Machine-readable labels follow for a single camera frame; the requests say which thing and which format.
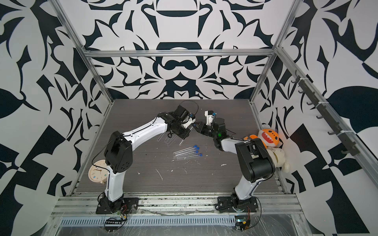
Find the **black wall hook rail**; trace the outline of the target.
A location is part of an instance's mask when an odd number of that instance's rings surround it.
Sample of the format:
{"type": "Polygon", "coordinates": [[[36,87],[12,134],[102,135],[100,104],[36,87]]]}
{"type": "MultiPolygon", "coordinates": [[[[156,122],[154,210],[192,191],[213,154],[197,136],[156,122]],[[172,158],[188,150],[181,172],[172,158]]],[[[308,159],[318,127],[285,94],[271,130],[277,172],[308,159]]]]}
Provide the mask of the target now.
{"type": "Polygon", "coordinates": [[[328,132],[328,135],[335,135],[341,141],[345,147],[343,154],[351,154],[356,156],[361,153],[359,150],[356,141],[352,138],[352,130],[347,128],[347,126],[341,121],[341,118],[332,108],[329,102],[325,101],[325,98],[319,93],[315,86],[311,83],[309,78],[303,78],[298,75],[298,72],[295,71],[295,79],[292,83],[297,84],[301,90],[300,94],[305,94],[309,98],[307,105],[313,106],[318,112],[318,120],[325,120],[328,126],[331,128],[331,131],[328,132]]]}

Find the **orange shark plush toy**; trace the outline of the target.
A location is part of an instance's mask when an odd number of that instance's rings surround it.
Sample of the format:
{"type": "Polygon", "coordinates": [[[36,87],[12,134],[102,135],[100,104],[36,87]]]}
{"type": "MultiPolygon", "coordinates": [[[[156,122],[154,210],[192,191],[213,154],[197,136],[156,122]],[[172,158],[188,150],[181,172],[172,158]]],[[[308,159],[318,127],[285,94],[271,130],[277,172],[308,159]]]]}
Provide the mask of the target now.
{"type": "Polygon", "coordinates": [[[243,138],[243,140],[252,140],[259,138],[262,140],[264,146],[276,148],[279,145],[279,135],[276,131],[266,128],[259,131],[257,135],[249,135],[243,138]]]}

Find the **test tube front most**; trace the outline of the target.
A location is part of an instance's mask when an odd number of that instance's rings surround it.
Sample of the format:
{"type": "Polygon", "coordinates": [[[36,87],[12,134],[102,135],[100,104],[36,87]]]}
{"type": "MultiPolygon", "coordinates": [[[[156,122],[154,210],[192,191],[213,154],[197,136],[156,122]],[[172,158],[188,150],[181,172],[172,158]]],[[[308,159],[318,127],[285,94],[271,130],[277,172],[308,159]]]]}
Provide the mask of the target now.
{"type": "Polygon", "coordinates": [[[182,159],[189,159],[189,158],[194,158],[194,157],[201,157],[202,154],[195,154],[195,155],[189,155],[189,156],[179,156],[175,157],[175,160],[182,160],[182,159]]]}

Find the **cream plush toy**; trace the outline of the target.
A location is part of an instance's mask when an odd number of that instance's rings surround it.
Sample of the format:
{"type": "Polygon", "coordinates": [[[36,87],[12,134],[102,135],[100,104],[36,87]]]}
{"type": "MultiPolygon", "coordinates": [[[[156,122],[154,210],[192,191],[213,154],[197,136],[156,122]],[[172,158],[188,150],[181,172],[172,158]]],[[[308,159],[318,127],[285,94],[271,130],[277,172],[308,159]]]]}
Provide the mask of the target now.
{"type": "Polygon", "coordinates": [[[290,164],[286,160],[285,152],[281,148],[268,147],[267,151],[276,168],[282,168],[285,173],[289,173],[290,164]]]}

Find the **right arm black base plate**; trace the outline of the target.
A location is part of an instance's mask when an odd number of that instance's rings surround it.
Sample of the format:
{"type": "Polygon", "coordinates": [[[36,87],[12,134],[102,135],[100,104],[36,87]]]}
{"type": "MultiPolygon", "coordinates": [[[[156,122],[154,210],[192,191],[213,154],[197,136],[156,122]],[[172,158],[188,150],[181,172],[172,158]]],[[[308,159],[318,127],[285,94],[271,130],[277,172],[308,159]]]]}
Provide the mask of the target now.
{"type": "Polygon", "coordinates": [[[223,212],[257,212],[259,204],[256,197],[251,197],[247,200],[239,200],[235,194],[229,197],[218,197],[215,209],[221,213],[223,212]]]}

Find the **aluminium frame front rail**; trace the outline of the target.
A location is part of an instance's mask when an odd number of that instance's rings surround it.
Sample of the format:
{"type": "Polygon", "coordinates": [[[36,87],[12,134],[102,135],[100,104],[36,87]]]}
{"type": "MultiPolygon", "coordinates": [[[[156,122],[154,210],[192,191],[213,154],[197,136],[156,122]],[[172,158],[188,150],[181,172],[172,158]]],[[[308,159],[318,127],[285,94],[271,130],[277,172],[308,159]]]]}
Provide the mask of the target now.
{"type": "MultiPolygon", "coordinates": [[[[194,215],[216,214],[218,197],[227,193],[177,193],[177,194],[125,194],[127,198],[138,198],[137,203],[126,207],[129,213],[146,215],[194,215]]],[[[302,214],[303,209],[293,194],[257,194],[263,214],[302,214]]],[[[79,194],[61,197],[52,216],[94,216],[98,207],[96,194],[79,194]]]]}

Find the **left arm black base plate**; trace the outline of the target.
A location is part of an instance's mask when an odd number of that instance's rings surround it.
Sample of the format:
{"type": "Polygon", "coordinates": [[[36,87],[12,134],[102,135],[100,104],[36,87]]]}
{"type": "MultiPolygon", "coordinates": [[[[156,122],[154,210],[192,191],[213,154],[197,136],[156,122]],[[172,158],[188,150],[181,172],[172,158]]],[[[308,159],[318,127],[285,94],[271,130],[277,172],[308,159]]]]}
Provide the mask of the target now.
{"type": "Polygon", "coordinates": [[[122,213],[129,214],[138,209],[139,198],[124,198],[112,202],[107,197],[99,199],[95,214],[122,213]]]}

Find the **beige round alarm clock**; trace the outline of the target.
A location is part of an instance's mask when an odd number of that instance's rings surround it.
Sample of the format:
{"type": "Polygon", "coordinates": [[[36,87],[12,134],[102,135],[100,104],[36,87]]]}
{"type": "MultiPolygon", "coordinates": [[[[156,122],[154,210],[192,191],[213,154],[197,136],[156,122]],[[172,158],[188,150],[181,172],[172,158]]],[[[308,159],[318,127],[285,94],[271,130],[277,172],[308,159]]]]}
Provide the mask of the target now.
{"type": "Polygon", "coordinates": [[[89,179],[94,183],[105,184],[108,180],[109,170],[105,159],[95,162],[88,171],[89,179]]]}

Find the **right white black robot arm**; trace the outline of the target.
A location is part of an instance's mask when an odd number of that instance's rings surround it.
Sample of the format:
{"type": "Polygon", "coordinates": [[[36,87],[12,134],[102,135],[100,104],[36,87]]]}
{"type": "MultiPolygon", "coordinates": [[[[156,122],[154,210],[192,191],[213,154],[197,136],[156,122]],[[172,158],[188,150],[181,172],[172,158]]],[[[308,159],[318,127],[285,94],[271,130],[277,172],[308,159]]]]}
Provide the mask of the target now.
{"type": "Polygon", "coordinates": [[[273,177],[274,162],[257,136],[237,139],[228,135],[222,118],[214,119],[210,125],[194,123],[193,127],[198,133],[211,137],[217,149],[237,155],[242,178],[234,188],[234,197],[239,202],[252,198],[258,185],[273,177]]]}

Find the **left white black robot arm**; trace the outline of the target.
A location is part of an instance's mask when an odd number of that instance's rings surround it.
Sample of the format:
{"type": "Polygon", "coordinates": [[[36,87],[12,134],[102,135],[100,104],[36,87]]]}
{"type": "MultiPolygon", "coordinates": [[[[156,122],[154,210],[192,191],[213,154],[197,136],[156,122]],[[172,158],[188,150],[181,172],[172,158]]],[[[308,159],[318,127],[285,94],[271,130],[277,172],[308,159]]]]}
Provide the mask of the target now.
{"type": "Polygon", "coordinates": [[[151,121],[131,131],[113,132],[104,151],[109,171],[105,189],[108,201],[115,202],[123,197],[125,172],[132,165],[133,152],[139,146],[164,133],[184,140],[189,136],[193,123],[195,114],[179,105],[175,111],[158,113],[151,121]]]}

